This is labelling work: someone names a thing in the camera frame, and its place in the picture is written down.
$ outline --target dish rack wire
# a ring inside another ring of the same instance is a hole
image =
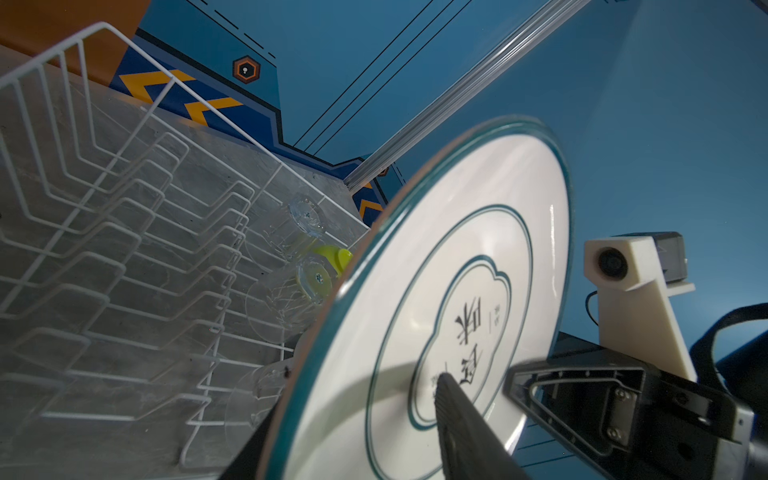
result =
[[[85,40],[105,32],[167,76],[151,105],[88,80]],[[213,137],[158,109],[174,88],[253,144],[250,157],[209,151]],[[282,264],[267,248],[243,255],[249,224],[303,192],[347,225],[328,242],[352,248],[367,227],[106,23],[0,78],[0,105],[3,468],[220,470],[226,397],[292,352],[248,325],[248,286]],[[206,429],[219,432],[190,458]]]

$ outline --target ceramic plate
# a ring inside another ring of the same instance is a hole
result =
[[[433,396],[450,372],[511,451],[500,388],[558,330],[571,215],[551,132],[484,124],[387,208],[313,329],[276,412],[262,478],[442,478]]]

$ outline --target clear glass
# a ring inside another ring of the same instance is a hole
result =
[[[317,204],[307,197],[294,197],[247,229],[248,255],[254,262],[265,253],[290,262],[310,251],[326,232],[326,224]]]
[[[237,455],[269,415],[293,371],[293,358],[247,373],[235,386],[224,413],[224,433]]]
[[[267,342],[283,343],[312,325],[338,278],[325,257],[308,253],[251,286],[248,322]]]

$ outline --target yellow chevron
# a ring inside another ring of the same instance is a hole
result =
[[[235,100],[234,98],[225,97],[225,98],[216,98],[214,100],[208,100],[208,103],[213,108],[227,108],[227,107],[236,107],[238,105],[242,105],[239,101]],[[184,104],[184,107],[187,107],[187,113],[189,113],[190,118],[194,121],[196,121],[198,124],[208,126],[208,122],[205,120],[205,117],[203,116],[204,111],[209,111],[210,109],[203,105],[202,102],[194,101],[190,104]]]
[[[384,208],[379,204],[375,204],[370,200],[361,200],[360,201],[360,218],[362,218],[362,216],[365,215],[366,208],[372,208],[374,210],[378,210],[379,212],[384,211]]]
[[[194,78],[185,74],[181,70],[170,71],[176,78],[181,81],[194,80]],[[159,85],[168,83],[170,77],[168,77],[162,71],[148,71],[145,73],[133,73],[120,75],[120,79],[125,84],[125,87],[135,98],[146,101],[148,104],[152,103],[152,99],[147,93],[146,87],[148,85]]]

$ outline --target white plate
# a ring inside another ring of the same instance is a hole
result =
[[[542,359],[568,275],[568,183],[551,132],[502,118],[433,158],[374,226],[313,329],[261,478],[441,478],[432,396],[450,372],[511,451],[500,392]]]

